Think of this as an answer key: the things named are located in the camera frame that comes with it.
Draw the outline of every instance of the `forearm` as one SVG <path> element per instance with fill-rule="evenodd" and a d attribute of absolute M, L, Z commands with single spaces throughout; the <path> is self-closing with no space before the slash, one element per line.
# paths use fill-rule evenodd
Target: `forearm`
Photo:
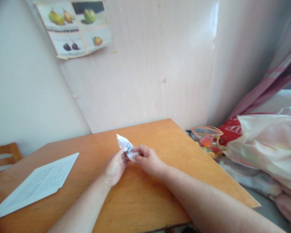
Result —
<path fill-rule="evenodd" d="M 49 232 L 92 232 L 109 190 L 99 177 Z"/>
<path fill-rule="evenodd" d="M 202 232 L 284 232 L 224 192 L 176 168 L 166 166 L 158 178 Z"/>

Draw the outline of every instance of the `hand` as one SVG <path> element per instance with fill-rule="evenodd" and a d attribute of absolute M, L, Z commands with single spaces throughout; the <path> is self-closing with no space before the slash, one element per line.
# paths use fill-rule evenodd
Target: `hand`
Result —
<path fill-rule="evenodd" d="M 140 145 L 135 147 L 132 152 L 139 153 L 139 155 L 135 155 L 134 159 L 142 166 L 146 173 L 160 178 L 166 164 L 159 159 L 155 150 L 145 145 Z"/>
<path fill-rule="evenodd" d="M 100 178 L 108 188 L 115 186 L 120 180 L 126 166 L 130 164 L 130 159 L 124 153 L 124 147 L 119 149 L 114 155 L 112 155 L 106 165 L 104 166 L 103 171 L 100 173 Z"/>

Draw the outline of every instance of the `white wall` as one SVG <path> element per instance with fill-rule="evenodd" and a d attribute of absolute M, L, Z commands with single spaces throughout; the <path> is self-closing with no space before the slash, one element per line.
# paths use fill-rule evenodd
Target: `white wall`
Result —
<path fill-rule="evenodd" d="M 0 145 L 24 156 L 90 129 L 23 1 L 0 1 Z"/>
<path fill-rule="evenodd" d="M 267 70 L 291 0 L 220 0 L 207 125 L 219 126 Z"/>
<path fill-rule="evenodd" d="M 92 132 L 166 118 L 205 125 L 218 0 L 104 5 L 112 45 L 61 65 Z"/>

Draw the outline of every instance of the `sheet of paper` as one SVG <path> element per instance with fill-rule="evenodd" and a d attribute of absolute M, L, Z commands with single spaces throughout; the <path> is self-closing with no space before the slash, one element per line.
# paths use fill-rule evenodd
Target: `sheet of paper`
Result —
<path fill-rule="evenodd" d="M 127 140 L 127 138 L 125 137 L 122 137 L 118 134 L 117 135 L 117 142 L 119 143 L 119 147 L 122 148 L 122 147 L 125 147 L 125 152 L 127 154 L 127 157 L 131 160 L 131 161 L 134 161 L 135 163 L 136 160 L 134 159 L 134 156 L 135 155 L 138 155 L 138 152 L 132 152 L 132 149 L 134 148 L 134 146 Z"/>
<path fill-rule="evenodd" d="M 60 189 L 79 153 L 35 169 L 1 204 L 0 217 L 10 214 Z"/>

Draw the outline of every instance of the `paper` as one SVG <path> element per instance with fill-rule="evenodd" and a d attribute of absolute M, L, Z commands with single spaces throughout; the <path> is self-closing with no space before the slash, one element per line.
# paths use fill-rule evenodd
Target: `paper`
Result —
<path fill-rule="evenodd" d="M 135 163 L 136 160 L 134 159 L 135 155 L 138 155 L 138 152 L 132 152 L 132 149 L 134 148 L 134 146 L 127 140 L 127 138 L 124 138 L 118 134 L 117 135 L 117 142 L 119 143 L 120 148 L 125 147 L 125 152 L 127 157 L 131 160 L 134 161 Z"/>
<path fill-rule="evenodd" d="M 35 169 L 1 204 L 0 217 L 57 192 L 79 153 Z"/>
<path fill-rule="evenodd" d="M 38 0 L 34 3 L 57 57 L 85 56 L 112 43 L 102 0 Z"/>

